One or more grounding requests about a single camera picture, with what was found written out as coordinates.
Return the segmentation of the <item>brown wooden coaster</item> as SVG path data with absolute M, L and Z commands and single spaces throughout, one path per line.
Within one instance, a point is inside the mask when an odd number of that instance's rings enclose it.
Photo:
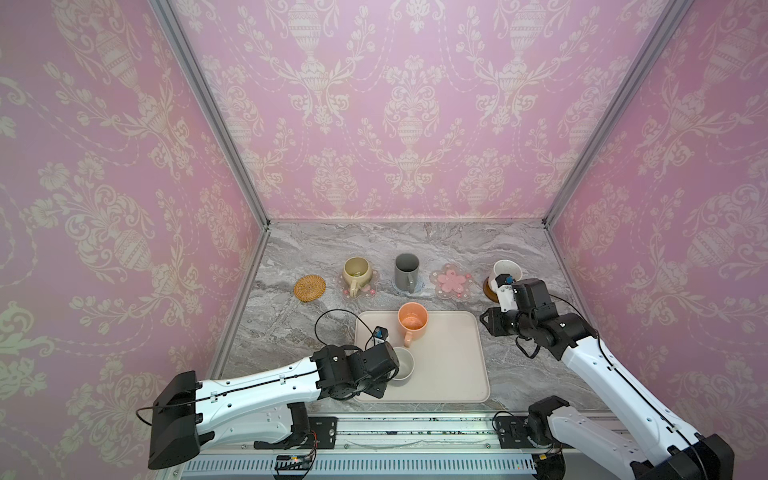
M 483 288 L 483 293 L 484 293 L 484 295 L 485 295 L 485 296 L 486 296 L 486 297 L 487 297 L 487 298 L 488 298 L 488 299 L 489 299 L 491 302 L 494 302 L 494 303 L 499 303 L 499 300 L 498 300 L 498 296 L 497 296 L 497 294 L 496 294 L 496 293 L 495 293 L 495 292 L 494 292 L 494 291 L 491 289 L 491 287 L 490 287 L 490 284 L 489 284 L 489 279 L 488 279 L 488 278 L 486 278 L 486 279 L 483 281 L 483 285 L 482 285 L 482 288 Z

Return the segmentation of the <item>white mug purple handle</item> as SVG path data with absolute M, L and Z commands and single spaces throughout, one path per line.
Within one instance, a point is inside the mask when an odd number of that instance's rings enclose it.
M 405 347 L 395 347 L 394 352 L 397 356 L 399 367 L 391 381 L 399 383 L 406 382 L 412 377 L 415 371 L 415 358 L 410 350 Z

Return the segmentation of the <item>pink flower coaster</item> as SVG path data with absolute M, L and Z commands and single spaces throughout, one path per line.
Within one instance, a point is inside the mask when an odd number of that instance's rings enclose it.
M 441 269 L 433 271 L 429 280 L 440 299 L 466 300 L 471 297 L 473 276 L 455 264 L 446 263 Z
M 378 283 L 380 280 L 379 271 L 374 269 L 370 281 L 358 290 L 356 296 L 350 294 L 349 285 L 344 276 L 339 274 L 336 278 L 336 285 L 340 289 L 341 295 L 345 299 L 357 300 L 374 297 L 378 292 Z

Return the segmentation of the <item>orange pink mug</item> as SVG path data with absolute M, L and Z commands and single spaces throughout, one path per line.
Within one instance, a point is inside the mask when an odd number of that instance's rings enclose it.
M 408 302 L 398 310 L 397 319 L 403 332 L 403 345 L 409 348 L 425 334 L 429 322 L 429 314 L 423 305 L 416 302 Z

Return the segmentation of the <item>yellow-green mug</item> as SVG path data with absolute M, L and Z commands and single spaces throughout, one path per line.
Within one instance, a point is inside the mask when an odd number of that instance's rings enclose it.
M 369 285 L 372 273 L 369 261 L 363 257 L 352 257 L 344 263 L 342 276 L 351 298 L 356 298 Z

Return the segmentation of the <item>woven tan coaster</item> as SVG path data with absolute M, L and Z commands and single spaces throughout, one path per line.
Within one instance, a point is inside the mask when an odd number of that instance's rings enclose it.
M 321 298 L 327 285 L 319 275 L 306 275 L 298 279 L 294 285 L 294 296 L 303 303 L 312 302 Z

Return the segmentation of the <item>dark grey mug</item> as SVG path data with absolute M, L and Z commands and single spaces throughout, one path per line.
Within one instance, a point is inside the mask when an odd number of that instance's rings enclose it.
M 409 294 L 415 293 L 419 285 L 419 258 L 412 253 L 401 253 L 395 259 L 395 287 Z

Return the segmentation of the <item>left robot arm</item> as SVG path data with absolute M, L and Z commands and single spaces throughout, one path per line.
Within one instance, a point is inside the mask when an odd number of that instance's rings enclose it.
M 291 448 L 311 438 L 309 403 L 384 395 L 399 372 L 394 348 L 327 345 L 287 366 L 232 379 L 177 374 L 151 413 L 148 467 L 163 470 L 196 457 L 206 445 L 252 442 Z

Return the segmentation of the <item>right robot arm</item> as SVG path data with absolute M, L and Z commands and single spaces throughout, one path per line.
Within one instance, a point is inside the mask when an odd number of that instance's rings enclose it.
M 531 340 L 576 373 L 628 430 L 596 424 L 559 396 L 528 408 L 525 429 L 538 447 L 573 447 L 620 479 L 730 479 L 735 453 L 719 435 L 705 436 L 634 377 L 578 312 L 558 312 L 540 279 L 500 274 L 489 280 L 499 302 L 479 321 L 494 337 Z

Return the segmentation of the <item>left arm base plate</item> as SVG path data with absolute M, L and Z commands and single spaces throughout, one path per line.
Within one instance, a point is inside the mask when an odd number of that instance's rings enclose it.
M 290 434 L 275 443 L 253 443 L 255 450 L 311 449 L 331 450 L 336 444 L 338 418 L 330 416 L 307 417 L 291 427 Z

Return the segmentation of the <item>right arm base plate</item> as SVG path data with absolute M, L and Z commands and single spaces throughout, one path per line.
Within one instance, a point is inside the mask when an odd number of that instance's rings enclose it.
M 503 450 L 530 449 L 533 447 L 526 428 L 526 419 L 507 412 L 500 412 L 492 419 L 499 446 Z

